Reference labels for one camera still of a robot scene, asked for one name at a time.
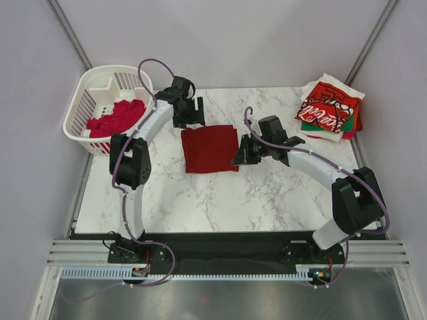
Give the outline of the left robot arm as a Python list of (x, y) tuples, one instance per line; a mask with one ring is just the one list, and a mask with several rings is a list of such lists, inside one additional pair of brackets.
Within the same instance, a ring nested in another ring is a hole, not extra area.
[(151, 175), (149, 146), (164, 125), (172, 122), (178, 129), (205, 125), (203, 99), (195, 98), (195, 85), (185, 77), (175, 76), (170, 87), (153, 96), (154, 106), (130, 135), (111, 137), (109, 171), (112, 187), (121, 197), (121, 227), (109, 249), (109, 263), (145, 261), (147, 247), (142, 218), (142, 193)]

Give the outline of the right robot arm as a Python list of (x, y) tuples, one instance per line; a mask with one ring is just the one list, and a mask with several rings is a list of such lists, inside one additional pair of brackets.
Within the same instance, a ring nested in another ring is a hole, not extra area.
[(314, 151), (302, 138), (290, 137), (278, 117), (269, 116), (259, 122), (261, 133), (253, 129), (242, 135), (233, 166), (256, 165), (264, 157), (297, 169), (316, 180), (332, 195), (332, 218), (313, 232), (306, 245), (310, 261), (321, 262), (330, 248), (342, 244), (381, 219), (390, 224), (387, 208), (374, 172), (367, 168), (343, 167)]

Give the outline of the dark red t-shirt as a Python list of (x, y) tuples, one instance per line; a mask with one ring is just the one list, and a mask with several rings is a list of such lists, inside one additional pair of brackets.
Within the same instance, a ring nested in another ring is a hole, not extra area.
[(181, 132), (185, 172), (195, 174), (239, 171), (232, 165), (238, 152), (238, 132), (232, 125), (212, 125)]

